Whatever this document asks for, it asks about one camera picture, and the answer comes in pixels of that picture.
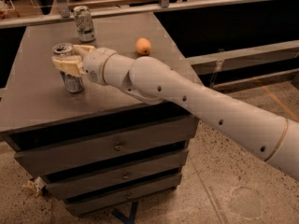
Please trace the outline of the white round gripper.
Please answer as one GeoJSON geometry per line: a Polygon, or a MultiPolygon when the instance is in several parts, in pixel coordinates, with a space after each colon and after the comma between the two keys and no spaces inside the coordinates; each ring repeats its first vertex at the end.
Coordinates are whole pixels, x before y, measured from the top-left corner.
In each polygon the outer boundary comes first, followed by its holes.
{"type": "Polygon", "coordinates": [[[82,77],[84,71],[93,83],[106,85],[104,69],[108,59],[116,54],[113,49],[96,49],[90,45],[74,45],[73,56],[53,56],[53,65],[60,71],[73,77],[82,77]]]}

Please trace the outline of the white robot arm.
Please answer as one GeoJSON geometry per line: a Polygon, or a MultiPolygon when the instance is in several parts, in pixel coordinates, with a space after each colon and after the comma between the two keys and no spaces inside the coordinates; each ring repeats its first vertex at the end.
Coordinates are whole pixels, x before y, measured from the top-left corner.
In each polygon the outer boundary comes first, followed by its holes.
{"type": "Polygon", "coordinates": [[[54,66],[87,76],[148,104],[186,109],[262,161],[299,180],[299,123],[194,83],[152,57],[131,59],[113,49],[58,44],[54,66]]]}

